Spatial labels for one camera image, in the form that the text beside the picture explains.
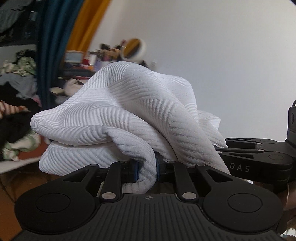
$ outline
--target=white textured fabric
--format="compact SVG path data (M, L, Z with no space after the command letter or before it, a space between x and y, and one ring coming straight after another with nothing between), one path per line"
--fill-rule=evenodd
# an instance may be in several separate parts
M54 140L42 171L65 175L91 163L108 167L133 158L139 180L123 192L144 193L156 180L155 155L193 167L205 163L229 173L212 144L226 147L220 119L198 111L191 85L137 64L116 62L98 71L60 106L33 116L34 131Z

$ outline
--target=round mirror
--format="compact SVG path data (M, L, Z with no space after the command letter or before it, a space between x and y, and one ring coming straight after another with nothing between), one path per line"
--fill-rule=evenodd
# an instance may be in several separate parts
M141 39L130 39L121 48L121 58L124 61L140 63L146 53L146 44Z

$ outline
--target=gray garment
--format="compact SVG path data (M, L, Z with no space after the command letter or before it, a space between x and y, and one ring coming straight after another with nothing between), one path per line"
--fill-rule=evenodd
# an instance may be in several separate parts
M0 77L0 85L8 82L14 89L19 91L16 97L22 99L33 98L37 92L37 82L34 75L21 76L19 74L5 73Z
M0 7L0 33L9 29L33 0L8 0Z

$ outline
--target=stack of items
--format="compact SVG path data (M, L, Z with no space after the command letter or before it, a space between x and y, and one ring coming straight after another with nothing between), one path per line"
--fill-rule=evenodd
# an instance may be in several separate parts
M32 50L18 52L14 63L6 60L0 68L0 160L36 158L32 151L43 142L30 127L32 116L40 111L34 55Z

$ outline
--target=orange curtain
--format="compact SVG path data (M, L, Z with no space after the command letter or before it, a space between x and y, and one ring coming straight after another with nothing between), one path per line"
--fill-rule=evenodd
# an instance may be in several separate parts
M84 0L68 40L67 50L87 51L111 0Z

